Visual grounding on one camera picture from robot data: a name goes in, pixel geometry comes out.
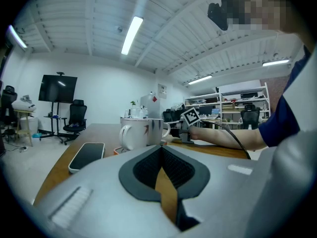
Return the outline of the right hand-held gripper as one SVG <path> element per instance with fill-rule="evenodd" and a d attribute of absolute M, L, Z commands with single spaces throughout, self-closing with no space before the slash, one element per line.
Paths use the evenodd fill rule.
<path fill-rule="evenodd" d="M 190 108 L 181 114 L 180 128 L 171 127 L 170 134 L 173 137 L 180 137 L 182 143 L 193 144 L 189 129 L 201 121 L 199 113 L 195 108 Z"/>

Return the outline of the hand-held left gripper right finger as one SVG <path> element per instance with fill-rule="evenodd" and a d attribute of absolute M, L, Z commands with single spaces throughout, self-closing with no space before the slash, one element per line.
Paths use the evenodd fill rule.
<path fill-rule="evenodd" d="M 252 213 L 269 176 L 271 149 L 258 160 L 163 146 L 164 170 L 177 185 L 175 238 L 249 238 Z"/>

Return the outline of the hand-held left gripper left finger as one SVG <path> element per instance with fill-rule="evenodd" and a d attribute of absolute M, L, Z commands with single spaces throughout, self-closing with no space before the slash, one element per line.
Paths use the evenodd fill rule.
<path fill-rule="evenodd" d="M 94 161 L 57 185 L 37 205 L 51 233 L 70 238 L 172 238 L 180 230 L 159 202 L 131 196 L 119 181 L 127 161 L 152 146 Z"/>

